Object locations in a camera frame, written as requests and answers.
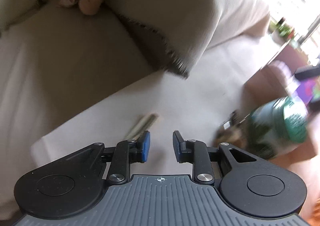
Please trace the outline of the brown furry toy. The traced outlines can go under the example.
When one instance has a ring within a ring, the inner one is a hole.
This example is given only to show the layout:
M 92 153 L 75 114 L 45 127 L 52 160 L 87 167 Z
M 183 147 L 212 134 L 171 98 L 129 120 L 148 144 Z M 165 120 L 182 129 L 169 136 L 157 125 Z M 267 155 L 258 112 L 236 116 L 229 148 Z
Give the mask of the brown furry toy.
M 242 119 L 237 110 L 233 111 L 228 120 L 217 130 L 213 142 L 214 147 L 220 143 L 229 143 L 245 150 L 248 144 L 248 132 L 246 119 Z

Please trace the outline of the pink cardboard box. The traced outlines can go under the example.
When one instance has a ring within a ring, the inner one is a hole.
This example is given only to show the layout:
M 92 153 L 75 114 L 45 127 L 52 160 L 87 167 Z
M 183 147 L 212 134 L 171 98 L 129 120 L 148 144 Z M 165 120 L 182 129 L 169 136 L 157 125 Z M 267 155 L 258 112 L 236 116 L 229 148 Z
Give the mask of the pink cardboard box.
M 259 105 L 286 96 L 302 101 L 296 92 L 299 82 L 284 62 L 276 60 L 249 78 L 245 89 Z M 319 154 L 319 91 L 305 106 L 309 112 L 307 139 L 289 154 L 293 162 L 305 161 Z

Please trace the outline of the potted flower plant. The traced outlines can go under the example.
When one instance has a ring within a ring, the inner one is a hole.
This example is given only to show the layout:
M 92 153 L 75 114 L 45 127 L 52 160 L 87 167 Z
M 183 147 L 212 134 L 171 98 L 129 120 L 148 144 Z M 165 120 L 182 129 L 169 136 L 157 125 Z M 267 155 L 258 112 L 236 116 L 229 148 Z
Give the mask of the potted flower plant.
M 268 31 L 275 42 L 281 43 L 290 41 L 295 37 L 295 28 L 287 24 L 286 19 L 282 17 L 279 21 L 270 21 Z

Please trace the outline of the green lid glass jar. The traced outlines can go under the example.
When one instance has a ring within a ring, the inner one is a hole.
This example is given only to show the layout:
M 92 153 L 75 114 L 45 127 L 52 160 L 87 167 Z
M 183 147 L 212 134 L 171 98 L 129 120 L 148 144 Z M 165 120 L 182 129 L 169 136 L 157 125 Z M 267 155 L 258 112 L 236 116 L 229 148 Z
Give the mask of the green lid glass jar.
M 246 151 L 272 159 L 307 139 L 308 110 L 299 97 L 283 97 L 253 110 L 247 117 Z

